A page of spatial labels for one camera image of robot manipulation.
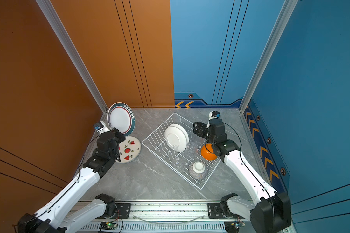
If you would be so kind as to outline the watermelon pattern white plate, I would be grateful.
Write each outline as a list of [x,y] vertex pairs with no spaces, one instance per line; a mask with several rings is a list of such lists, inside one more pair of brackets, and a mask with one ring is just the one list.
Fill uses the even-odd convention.
[[141,142],[133,136],[127,136],[125,141],[119,144],[119,157],[117,163],[127,164],[135,160],[141,153]]

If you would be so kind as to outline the green rimmed white plate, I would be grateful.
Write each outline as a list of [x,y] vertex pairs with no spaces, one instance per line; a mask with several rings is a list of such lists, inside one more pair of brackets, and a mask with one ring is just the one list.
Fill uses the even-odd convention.
[[130,136],[136,126],[136,118],[132,108],[122,102],[114,103],[109,108],[107,120],[110,129],[115,128],[124,136]]

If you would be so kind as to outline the white wire dish rack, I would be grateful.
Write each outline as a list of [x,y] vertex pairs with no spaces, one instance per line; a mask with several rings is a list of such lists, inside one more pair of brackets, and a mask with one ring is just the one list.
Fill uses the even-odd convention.
[[[189,154],[186,152],[186,149],[182,152],[176,152],[167,145],[164,138],[165,130],[174,123],[181,125],[186,130],[189,136],[189,142],[194,142],[197,144],[197,153]],[[220,163],[219,158],[214,161],[208,161],[201,156],[200,150],[205,145],[205,142],[205,139],[200,138],[193,133],[193,123],[191,121],[187,120],[177,113],[173,113],[145,140],[143,140],[142,144],[185,181],[187,181],[192,186],[197,187],[198,189],[202,189]],[[171,166],[171,162],[177,157],[182,157],[184,159],[185,164],[182,171],[177,171]],[[189,166],[195,161],[201,161],[204,163],[207,171],[207,175],[204,179],[195,180],[189,175]]]

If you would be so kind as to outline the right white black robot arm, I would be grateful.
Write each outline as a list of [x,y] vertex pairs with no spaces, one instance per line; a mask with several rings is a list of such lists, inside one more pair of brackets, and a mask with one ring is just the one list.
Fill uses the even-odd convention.
[[241,147],[228,139],[222,119],[210,119],[208,124],[195,122],[193,133],[211,144],[214,154],[235,173],[252,199],[228,196],[225,205],[229,213],[248,219],[258,233],[277,233],[291,226],[290,198],[278,193],[250,165]]

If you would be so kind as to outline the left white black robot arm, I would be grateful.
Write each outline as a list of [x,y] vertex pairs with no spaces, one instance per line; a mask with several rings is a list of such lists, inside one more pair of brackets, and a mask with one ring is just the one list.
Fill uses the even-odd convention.
[[87,206],[70,214],[81,197],[120,160],[119,144],[125,136],[117,129],[99,134],[97,148],[73,180],[51,201],[36,211],[25,214],[17,223],[18,233],[76,233],[97,217],[117,213],[115,199],[106,194],[95,197]]

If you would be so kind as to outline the orange bowl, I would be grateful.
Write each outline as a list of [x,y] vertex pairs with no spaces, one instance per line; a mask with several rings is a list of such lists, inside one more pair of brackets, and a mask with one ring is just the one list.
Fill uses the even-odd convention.
[[208,161],[214,161],[217,159],[217,156],[214,154],[212,145],[210,143],[206,143],[200,150],[201,156],[208,160]]

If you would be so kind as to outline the plain white plate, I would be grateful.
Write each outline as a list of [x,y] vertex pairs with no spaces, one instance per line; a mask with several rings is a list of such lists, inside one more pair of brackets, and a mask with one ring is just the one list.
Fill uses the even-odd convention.
[[185,135],[185,137],[187,139],[187,143],[189,143],[188,133],[186,132],[186,130],[181,125],[179,125],[179,124],[172,124],[171,126],[177,127],[178,129],[180,129],[184,133],[184,135]]
[[184,133],[171,125],[165,130],[164,138],[167,145],[176,152],[184,151],[188,145]]

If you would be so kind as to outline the white ribbed bowl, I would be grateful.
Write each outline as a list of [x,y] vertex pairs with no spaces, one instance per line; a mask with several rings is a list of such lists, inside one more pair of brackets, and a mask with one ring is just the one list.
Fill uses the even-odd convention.
[[207,175],[206,167],[203,162],[195,161],[189,166],[189,175],[195,179],[204,179]]

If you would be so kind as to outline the left green circuit board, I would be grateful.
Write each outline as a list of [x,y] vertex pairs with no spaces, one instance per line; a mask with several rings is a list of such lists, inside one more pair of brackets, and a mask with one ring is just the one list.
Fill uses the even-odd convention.
[[110,230],[110,231],[115,231],[118,229],[119,224],[115,223],[115,222],[100,222],[100,226],[99,226],[99,231],[102,230]]

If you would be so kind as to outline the green circuit board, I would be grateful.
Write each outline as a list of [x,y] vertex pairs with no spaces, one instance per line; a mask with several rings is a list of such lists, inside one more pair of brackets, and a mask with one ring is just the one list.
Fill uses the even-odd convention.
[[100,222],[100,226],[99,226],[99,231],[102,230],[110,230],[110,231],[115,231],[118,229],[119,224],[115,223],[115,222]]
[[225,221],[224,226],[226,233],[239,233],[240,229],[245,227],[246,224],[241,221]]

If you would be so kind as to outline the right green circuit board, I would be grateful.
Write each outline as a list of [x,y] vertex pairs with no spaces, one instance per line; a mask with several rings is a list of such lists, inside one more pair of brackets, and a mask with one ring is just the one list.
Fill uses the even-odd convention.
[[239,233],[240,229],[245,227],[246,224],[241,221],[225,221],[224,226],[226,233]]

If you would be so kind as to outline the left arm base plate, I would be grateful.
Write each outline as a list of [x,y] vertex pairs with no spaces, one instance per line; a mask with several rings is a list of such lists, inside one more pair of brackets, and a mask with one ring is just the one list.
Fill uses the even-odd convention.
[[130,203],[114,203],[108,204],[102,216],[96,219],[128,219],[130,215]]

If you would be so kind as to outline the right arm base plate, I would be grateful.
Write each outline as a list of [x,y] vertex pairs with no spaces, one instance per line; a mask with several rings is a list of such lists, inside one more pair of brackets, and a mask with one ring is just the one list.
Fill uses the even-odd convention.
[[219,219],[219,218],[234,218],[240,219],[243,218],[237,214],[233,214],[223,202],[220,203],[208,203],[208,216],[210,219]]

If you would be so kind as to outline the aluminium front rail frame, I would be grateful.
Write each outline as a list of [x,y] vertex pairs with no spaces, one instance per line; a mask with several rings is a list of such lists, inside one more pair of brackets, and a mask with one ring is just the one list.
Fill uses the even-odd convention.
[[[114,216],[118,205],[112,197],[99,195],[90,204],[69,215],[77,203],[75,198],[52,200],[36,212],[36,218],[48,223],[54,229],[65,228],[67,233],[75,233],[98,217]],[[244,218],[251,222],[258,233],[277,233],[292,223],[291,203],[285,193],[267,199],[261,197],[257,203],[230,194],[220,203],[208,202],[139,202],[131,205],[131,210],[140,217],[158,217],[163,221],[180,221],[181,218],[196,219],[203,216],[212,218],[214,208],[220,209],[218,218]]]

